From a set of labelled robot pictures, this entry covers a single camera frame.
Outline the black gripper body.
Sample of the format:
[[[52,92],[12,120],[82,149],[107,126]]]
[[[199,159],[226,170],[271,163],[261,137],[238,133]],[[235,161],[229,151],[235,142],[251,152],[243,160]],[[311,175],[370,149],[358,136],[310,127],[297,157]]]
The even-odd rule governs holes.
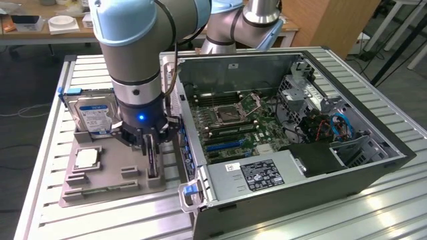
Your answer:
[[[165,112],[165,94],[162,93],[150,103],[131,104],[118,98],[122,117],[122,127],[129,132],[161,130],[169,123]]]

